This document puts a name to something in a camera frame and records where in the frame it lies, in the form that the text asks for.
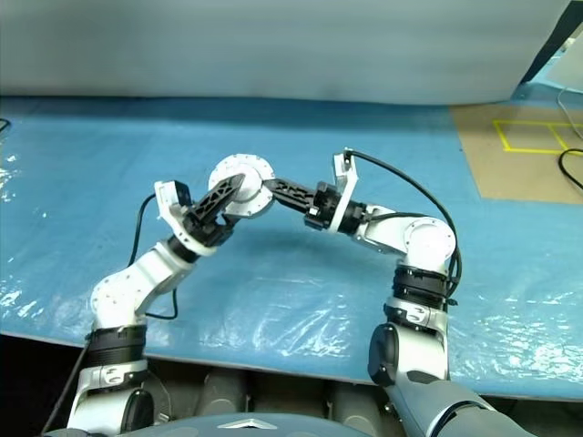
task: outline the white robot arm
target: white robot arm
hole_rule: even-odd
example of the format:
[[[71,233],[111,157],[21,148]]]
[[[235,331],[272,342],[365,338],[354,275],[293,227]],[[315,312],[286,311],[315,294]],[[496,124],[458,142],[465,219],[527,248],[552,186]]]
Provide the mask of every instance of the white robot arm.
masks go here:
[[[461,259],[447,212],[424,188],[394,168],[391,171],[440,208],[447,223],[351,200],[358,179],[355,158],[390,167],[345,150],[333,157],[335,185],[321,182],[311,190],[276,178],[259,157],[233,155],[216,166],[210,192],[194,205],[185,185],[156,183],[160,216],[173,235],[94,288],[95,325],[87,336],[87,356],[67,428],[100,435],[143,429],[144,435],[156,435],[148,428],[153,401],[141,388],[147,372],[143,350],[149,305],[175,289],[198,258],[212,255],[240,219],[252,219],[277,201],[301,212],[309,227],[346,234],[382,253],[401,254],[394,272],[394,293],[384,305],[387,322],[371,338],[368,371],[389,394],[409,437],[531,435],[475,393],[448,380],[447,307],[455,304],[451,294],[461,275]],[[219,214],[222,223],[217,221]],[[221,426],[213,422],[208,434],[219,432]],[[279,435],[273,428],[269,431]],[[176,435],[189,434],[176,431]]]

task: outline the circular flange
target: circular flange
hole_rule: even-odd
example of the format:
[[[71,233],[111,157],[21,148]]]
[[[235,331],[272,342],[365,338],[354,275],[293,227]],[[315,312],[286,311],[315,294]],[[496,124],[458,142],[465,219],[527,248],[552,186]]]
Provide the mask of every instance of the circular flange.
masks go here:
[[[441,264],[452,256],[455,249],[454,232],[437,218],[418,218],[407,226],[403,237],[408,260],[418,262],[420,266],[427,262],[426,265],[431,265],[434,260]],[[437,266],[426,269],[437,271]]]
[[[273,169],[269,163],[255,155],[231,155],[224,158],[210,173],[209,189],[214,188],[224,178],[243,174],[245,180],[234,200],[225,208],[231,216],[251,218],[271,205],[272,193],[263,186],[263,181],[273,179]]]

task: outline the white bracket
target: white bracket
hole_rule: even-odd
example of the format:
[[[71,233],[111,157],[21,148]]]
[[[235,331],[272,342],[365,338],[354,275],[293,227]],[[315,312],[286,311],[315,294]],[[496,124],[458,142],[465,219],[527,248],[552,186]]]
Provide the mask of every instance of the white bracket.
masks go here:
[[[196,241],[184,229],[182,219],[188,207],[182,207],[179,204],[179,195],[176,189],[176,182],[171,180],[169,182],[158,181],[154,184],[154,192],[156,193],[156,201],[158,203],[158,210],[160,216],[166,221],[174,232],[174,237],[180,240],[182,245],[195,252],[201,257],[209,257],[213,255],[217,248],[207,248],[198,241]]]
[[[356,163],[354,162],[353,156],[345,159],[344,153],[334,155],[332,165],[334,167],[336,187],[342,192],[330,227],[328,228],[328,232],[334,234],[338,232],[338,228],[343,221],[344,211],[348,208],[348,203],[353,196],[354,187],[356,187],[356,182],[358,182],[358,175],[356,174]]]

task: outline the white backdrop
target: white backdrop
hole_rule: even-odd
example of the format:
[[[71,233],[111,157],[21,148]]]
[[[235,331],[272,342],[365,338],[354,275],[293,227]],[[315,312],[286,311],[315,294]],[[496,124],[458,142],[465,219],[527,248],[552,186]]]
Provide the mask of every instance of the white backdrop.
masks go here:
[[[3,0],[0,92],[508,98],[568,0]]]
[[[547,79],[583,93],[583,33],[550,68]]]

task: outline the black band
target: black band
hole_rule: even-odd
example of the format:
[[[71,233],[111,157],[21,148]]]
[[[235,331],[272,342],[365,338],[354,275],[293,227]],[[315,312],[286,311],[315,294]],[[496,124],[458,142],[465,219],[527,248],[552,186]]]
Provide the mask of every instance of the black band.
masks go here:
[[[340,199],[341,195],[336,190],[336,187],[325,182],[319,182],[310,205],[315,208],[316,213],[312,214],[312,208],[309,208],[305,214],[304,223],[318,230],[329,228]],[[350,200],[346,205],[346,210],[343,212],[343,218],[338,230],[343,234],[352,235],[363,222],[365,211],[365,204]]]
[[[444,310],[446,281],[445,275],[434,271],[399,266],[394,271],[393,292],[398,299]]]
[[[195,252],[193,252],[192,250],[188,250],[181,242],[179,239],[177,239],[176,237],[172,236],[168,239],[168,248],[172,251],[172,253],[174,253],[177,257],[179,257],[180,259],[182,259],[183,261],[188,262],[189,264],[192,264],[194,261],[196,261],[199,258],[199,255],[197,255]]]
[[[144,356],[146,325],[94,330],[87,339],[85,367],[138,361]]]

